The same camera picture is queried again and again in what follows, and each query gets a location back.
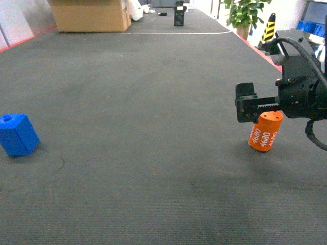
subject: green leaves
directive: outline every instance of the green leaves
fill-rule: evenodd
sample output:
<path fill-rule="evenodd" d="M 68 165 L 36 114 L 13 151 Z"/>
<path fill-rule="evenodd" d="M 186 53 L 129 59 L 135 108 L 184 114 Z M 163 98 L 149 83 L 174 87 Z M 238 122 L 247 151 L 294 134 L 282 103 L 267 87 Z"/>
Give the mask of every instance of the green leaves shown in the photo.
<path fill-rule="evenodd" d="M 258 17 L 258 9 L 263 11 L 265 3 L 270 4 L 271 1 L 272 0 L 234 0 L 227 24 L 232 24 L 233 28 L 246 28 L 249 24 L 252 24 L 256 29 L 258 21 L 264 23 L 264 21 Z M 223 0 L 221 4 L 226 4 L 225 8 L 230 9 L 231 0 Z"/>

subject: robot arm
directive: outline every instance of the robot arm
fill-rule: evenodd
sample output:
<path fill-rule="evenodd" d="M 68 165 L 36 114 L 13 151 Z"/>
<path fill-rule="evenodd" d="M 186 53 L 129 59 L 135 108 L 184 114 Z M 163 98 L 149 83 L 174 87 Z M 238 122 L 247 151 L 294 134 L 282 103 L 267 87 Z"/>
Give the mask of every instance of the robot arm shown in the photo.
<path fill-rule="evenodd" d="M 327 119 L 327 80 L 318 68 L 320 62 L 302 31 L 277 31 L 271 42 L 263 44 L 274 64 L 282 65 L 282 78 L 276 81 L 278 96 L 258 98 L 253 83 L 236 86 L 235 105 L 240 123 L 258 123 L 265 111 L 282 110 L 288 118 L 309 118 L 306 134 L 327 151 L 313 134 L 314 121 Z"/>

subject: white line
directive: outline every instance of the white line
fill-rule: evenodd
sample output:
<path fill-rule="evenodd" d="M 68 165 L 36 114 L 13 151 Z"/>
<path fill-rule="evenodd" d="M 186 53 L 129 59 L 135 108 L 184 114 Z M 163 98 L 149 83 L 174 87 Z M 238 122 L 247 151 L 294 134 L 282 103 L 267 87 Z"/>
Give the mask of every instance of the white line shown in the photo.
<path fill-rule="evenodd" d="M 118 34 L 154 34 L 154 35 L 218 35 L 231 33 L 228 32 L 204 32 L 204 33 L 161 33 L 161 32 L 117 32 Z"/>

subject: flower pot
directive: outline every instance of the flower pot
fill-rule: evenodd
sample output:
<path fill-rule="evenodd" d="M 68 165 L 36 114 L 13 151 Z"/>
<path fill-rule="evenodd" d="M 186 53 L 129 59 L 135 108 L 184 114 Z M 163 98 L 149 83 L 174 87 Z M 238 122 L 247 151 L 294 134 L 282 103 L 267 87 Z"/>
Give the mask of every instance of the flower pot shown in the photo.
<path fill-rule="evenodd" d="M 236 34 L 239 35 L 240 37 L 242 37 L 244 40 L 247 40 L 249 31 L 250 31 L 250 25 L 248 25 L 246 28 L 238 27 L 236 29 Z"/>

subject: yellow and black striped post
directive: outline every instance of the yellow and black striped post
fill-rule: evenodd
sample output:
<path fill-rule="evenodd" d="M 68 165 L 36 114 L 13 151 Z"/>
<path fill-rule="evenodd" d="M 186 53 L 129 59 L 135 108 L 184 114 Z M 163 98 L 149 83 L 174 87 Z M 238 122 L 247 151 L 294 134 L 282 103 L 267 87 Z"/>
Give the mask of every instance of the yellow and black striped post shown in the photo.
<path fill-rule="evenodd" d="M 276 22 L 276 14 L 272 13 L 270 15 L 269 19 L 268 19 L 268 23 L 266 25 L 265 32 L 264 32 L 264 34 L 262 35 L 262 37 L 260 39 L 258 49 L 263 50 L 262 49 L 262 44 L 264 42 L 269 42 L 272 39 L 272 37 L 274 36 L 275 22 Z"/>

